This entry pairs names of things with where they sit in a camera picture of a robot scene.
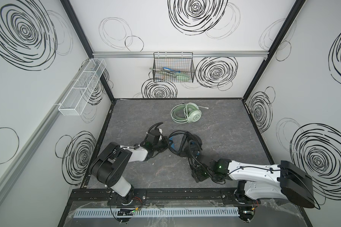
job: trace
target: aluminum rail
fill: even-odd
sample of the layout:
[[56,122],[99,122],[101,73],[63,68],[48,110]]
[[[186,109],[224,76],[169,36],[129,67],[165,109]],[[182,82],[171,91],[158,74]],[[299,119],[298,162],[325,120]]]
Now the aluminum rail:
[[268,57],[268,51],[110,51],[110,52],[94,52],[94,58],[153,58],[154,53],[167,53],[167,57],[182,57],[186,53],[193,52],[193,57]]

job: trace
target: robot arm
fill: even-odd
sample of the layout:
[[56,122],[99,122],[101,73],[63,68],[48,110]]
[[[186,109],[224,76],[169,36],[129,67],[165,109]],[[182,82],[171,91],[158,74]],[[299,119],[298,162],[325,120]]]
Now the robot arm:
[[[161,130],[157,128],[159,125],[153,125],[139,145],[128,147],[110,143],[90,166],[91,174],[123,197],[124,204],[132,198],[132,186],[122,176],[127,163],[147,161],[154,157],[155,151],[163,152],[172,144],[172,141],[161,134]],[[281,161],[280,165],[254,165],[229,159],[216,162],[201,154],[202,142],[199,137],[192,135],[191,138],[197,142],[192,143],[190,139],[191,147],[186,148],[183,153],[195,160],[191,170],[196,182],[209,177],[213,181],[217,179],[216,182],[225,179],[238,180],[234,194],[240,203],[260,198],[281,198],[298,206],[314,207],[312,178],[292,163]]]
[[231,161],[228,163],[228,175],[239,180],[236,197],[241,199],[279,198],[314,208],[312,178],[291,162],[254,165]]

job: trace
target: red wire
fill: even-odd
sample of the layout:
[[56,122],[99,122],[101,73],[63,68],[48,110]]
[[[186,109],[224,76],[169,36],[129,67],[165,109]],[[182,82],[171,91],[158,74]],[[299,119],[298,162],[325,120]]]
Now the red wire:
[[134,196],[134,198],[137,198],[138,200],[140,200],[141,204],[143,205],[143,202],[141,201],[139,197]]

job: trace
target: headphone ear cup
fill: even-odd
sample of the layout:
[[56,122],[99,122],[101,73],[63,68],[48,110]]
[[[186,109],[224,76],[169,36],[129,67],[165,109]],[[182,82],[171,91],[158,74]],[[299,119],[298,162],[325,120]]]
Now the headphone ear cup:
[[189,103],[188,103],[188,106],[191,106],[192,109],[197,109],[197,110],[200,109],[200,108],[199,108],[195,103],[193,103],[193,102],[189,102]]
[[192,110],[189,114],[188,114],[188,121],[191,122],[196,122],[201,118],[201,111],[198,109]]

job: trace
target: light green headphones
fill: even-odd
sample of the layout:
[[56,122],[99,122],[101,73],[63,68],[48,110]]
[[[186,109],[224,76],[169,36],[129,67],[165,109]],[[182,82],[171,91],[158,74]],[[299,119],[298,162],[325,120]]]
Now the light green headphones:
[[[180,111],[183,109],[184,117],[180,117],[176,115],[176,112]],[[201,118],[201,111],[199,106],[196,104],[189,102],[187,104],[180,104],[175,107],[170,111],[170,116],[172,117],[173,121],[184,124],[184,123],[191,123],[198,121]]]

